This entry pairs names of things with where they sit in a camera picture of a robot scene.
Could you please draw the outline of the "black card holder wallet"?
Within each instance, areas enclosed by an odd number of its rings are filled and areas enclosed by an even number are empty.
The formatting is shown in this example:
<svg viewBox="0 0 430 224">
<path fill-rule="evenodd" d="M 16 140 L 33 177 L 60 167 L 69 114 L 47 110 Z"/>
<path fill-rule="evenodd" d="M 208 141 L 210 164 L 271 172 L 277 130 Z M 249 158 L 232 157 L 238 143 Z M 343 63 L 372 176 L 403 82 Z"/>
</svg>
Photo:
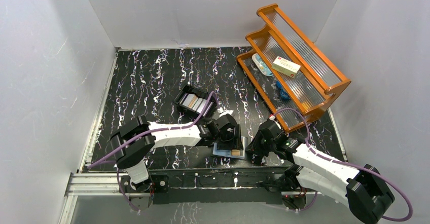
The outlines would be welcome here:
<svg viewBox="0 0 430 224">
<path fill-rule="evenodd" d="M 242 142 L 242 146 L 243 146 L 243 150 L 245 153 L 244 158 L 235 158 L 231 156 L 231 150 L 221 150 L 220 148 L 218 148 L 218 143 L 214 143 L 213 144 L 213 148 L 212 148 L 212 154 L 214 156 L 219 156 L 219 157 L 225 157 L 225 158 L 234 158 L 234 159 L 240 159 L 240 160 L 245 160 L 247 158 L 246 156 L 246 152 L 245 152 L 245 148 L 248 146 L 248 138 L 242 136 L 241 137 L 241 142 Z"/>
</svg>

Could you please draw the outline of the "orange brown striped card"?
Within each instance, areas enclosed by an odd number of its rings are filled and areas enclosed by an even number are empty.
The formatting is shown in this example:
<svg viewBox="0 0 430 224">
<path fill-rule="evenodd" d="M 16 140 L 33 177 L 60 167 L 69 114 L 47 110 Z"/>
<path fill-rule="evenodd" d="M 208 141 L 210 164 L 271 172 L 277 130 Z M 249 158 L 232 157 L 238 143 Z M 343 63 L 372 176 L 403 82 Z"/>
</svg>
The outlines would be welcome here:
<svg viewBox="0 0 430 224">
<path fill-rule="evenodd" d="M 231 150 L 231 156 L 235 158 L 244 158 L 245 153 L 241 150 Z"/>
</svg>

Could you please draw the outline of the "black box of cards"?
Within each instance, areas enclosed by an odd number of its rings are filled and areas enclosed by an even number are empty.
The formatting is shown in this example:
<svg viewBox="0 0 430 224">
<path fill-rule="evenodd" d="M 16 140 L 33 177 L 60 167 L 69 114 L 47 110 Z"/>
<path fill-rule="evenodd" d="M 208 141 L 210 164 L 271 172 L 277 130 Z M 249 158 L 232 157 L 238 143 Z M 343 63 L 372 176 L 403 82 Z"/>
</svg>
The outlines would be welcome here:
<svg viewBox="0 0 430 224">
<path fill-rule="evenodd" d="M 211 117 L 217 109 L 218 102 L 215 94 L 209 98 L 209 93 L 191 85 L 184 85 L 173 103 L 177 110 L 191 120 L 199 115 Z"/>
</svg>

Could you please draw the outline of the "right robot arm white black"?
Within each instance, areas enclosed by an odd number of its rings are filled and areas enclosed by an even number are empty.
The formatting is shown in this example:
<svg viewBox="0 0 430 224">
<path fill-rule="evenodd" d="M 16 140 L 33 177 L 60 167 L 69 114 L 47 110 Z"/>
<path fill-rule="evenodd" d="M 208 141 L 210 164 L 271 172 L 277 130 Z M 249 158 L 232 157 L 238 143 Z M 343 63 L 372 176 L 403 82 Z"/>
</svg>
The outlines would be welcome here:
<svg viewBox="0 0 430 224">
<path fill-rule="evenodd" d="M 277 122 L 262 123 L 246 151 L 262 157 L 275 153 L 292 163 L 282 176 L 260 182 L 270 191 L 318 191 L 349 208 L 363 223 L 378 223 L 395 201 L 386 182 L 377 177 L 378 170 L 367 164 L 357 170 L 324 154 L 304 142 L 288 137 Z"/>
</svg>

